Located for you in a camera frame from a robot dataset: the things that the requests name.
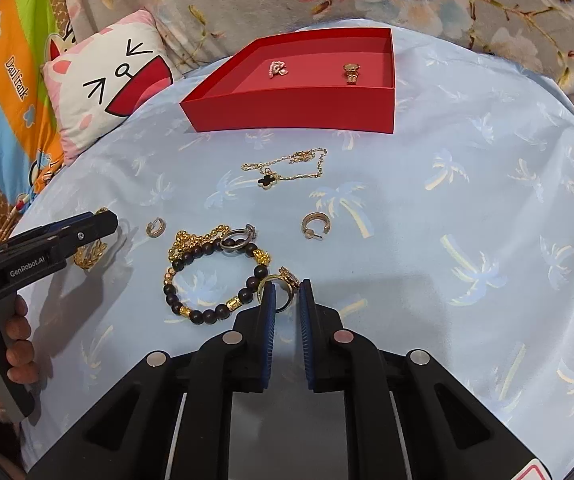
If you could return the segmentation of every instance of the pillow mouth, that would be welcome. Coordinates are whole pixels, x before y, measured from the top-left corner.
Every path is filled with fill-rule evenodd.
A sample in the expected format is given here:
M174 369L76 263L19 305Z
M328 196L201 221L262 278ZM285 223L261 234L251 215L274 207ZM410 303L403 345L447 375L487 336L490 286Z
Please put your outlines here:
M156 56L129 79L104 111L116 117L129 117L142 103L173 82L171 69L161 56Z

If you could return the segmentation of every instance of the open red box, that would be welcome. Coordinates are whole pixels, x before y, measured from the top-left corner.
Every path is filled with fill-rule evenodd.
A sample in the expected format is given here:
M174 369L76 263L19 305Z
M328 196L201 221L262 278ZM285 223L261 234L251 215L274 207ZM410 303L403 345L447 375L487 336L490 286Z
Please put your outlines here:
M269 78L272 61L287 75ZM344 65L357 63L358 83ZM238 128L394 131L394 49L389 28L324 28L260 38L180 102L197 132Z

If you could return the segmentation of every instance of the white pillow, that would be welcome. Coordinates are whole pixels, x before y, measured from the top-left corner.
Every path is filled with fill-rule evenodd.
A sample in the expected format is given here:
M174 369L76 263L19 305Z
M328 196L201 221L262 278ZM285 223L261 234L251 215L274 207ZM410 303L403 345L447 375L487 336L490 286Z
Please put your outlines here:
M65 164L180 77L146 10L126 16L46 62L42 73Z

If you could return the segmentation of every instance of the silver screw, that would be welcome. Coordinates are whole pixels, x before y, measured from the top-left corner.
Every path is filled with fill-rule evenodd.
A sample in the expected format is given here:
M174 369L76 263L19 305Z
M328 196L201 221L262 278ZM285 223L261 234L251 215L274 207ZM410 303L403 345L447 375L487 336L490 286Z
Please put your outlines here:
M353 341L353 334L348 330L338 330L334 332L334 339L339 343L350 343Z
M427 364L431 360L429 354L427 354L427 352L424 350L414 350L411 352L410 358L412 362L420 366Z
M222 341L228 345L237 345L243 340L243 335L235 330L230 330L222 335Z
M166 355L162 352L151 352L151 354L147 356L147 364L152 368L163 365L165 361Z

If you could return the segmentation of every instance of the colorful blanket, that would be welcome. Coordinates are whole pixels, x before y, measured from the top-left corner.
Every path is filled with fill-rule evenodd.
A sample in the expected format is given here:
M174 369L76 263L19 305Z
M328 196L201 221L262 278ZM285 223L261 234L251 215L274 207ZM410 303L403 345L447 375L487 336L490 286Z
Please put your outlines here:
M0 231L10 224L10 214L26 209L63 160L40 74L46 60L75 41L62 13L56 20L55 1L0 0Z

